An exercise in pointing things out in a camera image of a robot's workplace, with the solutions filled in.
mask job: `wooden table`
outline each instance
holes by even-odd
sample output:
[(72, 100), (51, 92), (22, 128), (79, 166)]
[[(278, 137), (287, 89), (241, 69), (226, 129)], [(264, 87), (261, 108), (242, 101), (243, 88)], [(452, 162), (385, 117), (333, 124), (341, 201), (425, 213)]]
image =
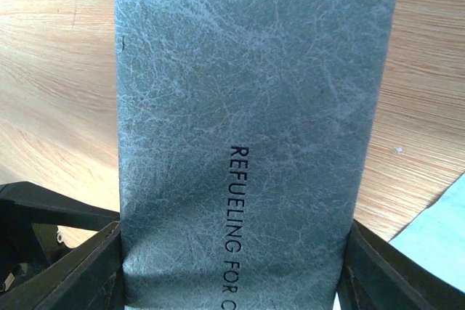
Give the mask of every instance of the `wooden table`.
[[(118, 210), (113, 42), (113, 0), (0, 0), (0, 182)], [(464, 99), (465, 0), (397, 0), (356, 210), (384, 239), (464, 171)]]

